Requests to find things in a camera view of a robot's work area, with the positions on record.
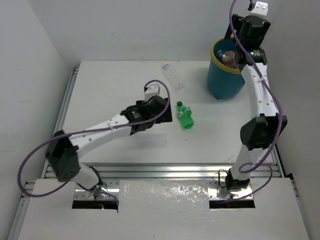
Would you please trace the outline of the orange label bottle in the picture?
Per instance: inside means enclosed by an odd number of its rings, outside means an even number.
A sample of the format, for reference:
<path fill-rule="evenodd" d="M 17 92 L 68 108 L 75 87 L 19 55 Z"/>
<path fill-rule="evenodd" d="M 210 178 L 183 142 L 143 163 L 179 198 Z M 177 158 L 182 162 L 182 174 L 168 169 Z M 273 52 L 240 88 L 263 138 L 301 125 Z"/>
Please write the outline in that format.
<path fill-rule="evenodd" d="M 225 66 L 232 68 L 232 69 L 237 69 L 238 66 L 236 64 L 236 53 L 232 50 L 226 51 L 222 54 L 222 62 Z"/>

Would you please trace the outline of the aluminium table edge rail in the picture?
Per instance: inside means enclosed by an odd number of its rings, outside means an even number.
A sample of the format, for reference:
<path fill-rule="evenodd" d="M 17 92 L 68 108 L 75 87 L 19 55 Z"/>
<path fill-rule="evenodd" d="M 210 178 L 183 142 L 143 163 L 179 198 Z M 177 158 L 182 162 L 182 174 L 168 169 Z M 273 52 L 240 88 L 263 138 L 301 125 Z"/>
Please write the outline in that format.
<path fill-rule="evenodd" d="M 171 102 L 190 107 L 195 126 L 183 130 L 174 118 L 96 148 L 81 159 L 84 164 L 107 179 L 209 178 L 231 167 L 241 147 L 240 128 L 250 118 L 247 90 L 216 100 L 206 88 L 206 61 L 176 61 L 174 67 L 186 86 L 170 90 Z M 164 79 L 157 61 L 83 61 L 71 72 L 56 129 L 78 131 L 113 117 L 142 99 L 153 79 Z"/>

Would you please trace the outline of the clear unlabelled plastic bottle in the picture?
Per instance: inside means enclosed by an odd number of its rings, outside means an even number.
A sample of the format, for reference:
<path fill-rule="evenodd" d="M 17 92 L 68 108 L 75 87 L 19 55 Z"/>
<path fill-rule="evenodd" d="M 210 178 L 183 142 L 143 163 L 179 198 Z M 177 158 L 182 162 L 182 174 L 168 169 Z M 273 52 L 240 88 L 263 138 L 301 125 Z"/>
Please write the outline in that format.
<path fill-rule="evenodd" d="M 161 68 L 164 77 L 171 84 L 175 91 L 182 90 L 185 87 L 185 80 L 172 65 L 170 65 L 169 63 L 165 63 Z"/>

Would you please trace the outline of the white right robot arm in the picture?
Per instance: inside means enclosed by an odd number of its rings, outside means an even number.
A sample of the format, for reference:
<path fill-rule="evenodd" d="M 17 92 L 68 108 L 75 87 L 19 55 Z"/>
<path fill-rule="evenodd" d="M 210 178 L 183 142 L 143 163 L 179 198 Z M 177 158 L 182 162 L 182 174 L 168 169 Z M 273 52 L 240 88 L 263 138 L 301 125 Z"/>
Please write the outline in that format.
<path fill-rule="evenodd" d="M 225 38 L 234 37 L 235 63 L 248 89 L 251 119 L 240 129 L 242 143 L 225 177 L 227 191 L 248 187 L 251 172 L 260 167 L 276 144 L 288 120 L 267 77 L 267 56 L 261 48 L 270 22 L 261 16 L 231 14 Z"/>

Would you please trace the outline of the blue bin with yellow rim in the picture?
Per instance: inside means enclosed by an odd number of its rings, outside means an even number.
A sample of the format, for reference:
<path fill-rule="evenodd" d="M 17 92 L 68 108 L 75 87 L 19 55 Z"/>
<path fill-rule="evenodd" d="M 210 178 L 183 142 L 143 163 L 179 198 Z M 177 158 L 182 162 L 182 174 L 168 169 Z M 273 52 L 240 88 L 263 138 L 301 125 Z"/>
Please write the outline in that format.
<path fill-rule="evenodd" d="M 228 100 L 235 97 L 244 87 L 245 80 L 238 69 L 223 63 L 222 55 L 227 51 L 235 51 L 233 38 L 217 40 L 210 49 L 210 64 L 206 85 L 209 92 L 217 100 Z"/>

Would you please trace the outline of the white foam front board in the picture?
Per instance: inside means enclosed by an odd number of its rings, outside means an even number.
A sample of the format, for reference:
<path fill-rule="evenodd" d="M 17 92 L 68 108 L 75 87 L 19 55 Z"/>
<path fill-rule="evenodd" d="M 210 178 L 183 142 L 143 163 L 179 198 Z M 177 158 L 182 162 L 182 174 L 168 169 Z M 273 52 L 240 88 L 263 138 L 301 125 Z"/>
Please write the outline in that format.
<path fill-rule="evenodd" d="M 275 178 L 253 208 L 211 209 L 205 180 L 122 180 L 118 210 L 73 209 L 75 184 L 32 198 L 21 240 L 306 240 L 292 183 Z"/>

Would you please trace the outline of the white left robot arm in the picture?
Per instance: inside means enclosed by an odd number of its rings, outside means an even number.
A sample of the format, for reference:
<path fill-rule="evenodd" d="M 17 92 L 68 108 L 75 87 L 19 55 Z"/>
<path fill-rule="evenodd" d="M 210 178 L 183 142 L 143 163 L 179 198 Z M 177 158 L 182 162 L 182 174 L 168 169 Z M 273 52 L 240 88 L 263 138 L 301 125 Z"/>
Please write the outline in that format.
<path fill-rule="evenodd" d="M 63 130 L 57 131 L 48 145 L 45 157 L 59 182 L 74 182 L 90 192 L 105 194 L 107 185 L 98 171 L 82 164 L 80 158 L 115 139 L 172 120 L 170 98 L 156 95 L 149 100 L 139 100 L 113 118 L 78 134 L 68 136 Z"/>

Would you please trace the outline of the green Sprite bottle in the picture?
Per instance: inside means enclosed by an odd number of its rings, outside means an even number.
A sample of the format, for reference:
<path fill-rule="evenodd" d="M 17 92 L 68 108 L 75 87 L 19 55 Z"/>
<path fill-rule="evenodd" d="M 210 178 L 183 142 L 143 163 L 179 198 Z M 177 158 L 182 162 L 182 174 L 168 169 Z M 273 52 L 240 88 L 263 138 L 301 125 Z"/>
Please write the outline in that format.
<path fill-rule="evenodd" d="M 192 111 L 190 107 L 183 105 L 181 101 L 176 103 L 177 106 L 177 117 L 184 129 L 191 129 L 195 122 L 192 118 Z"/>

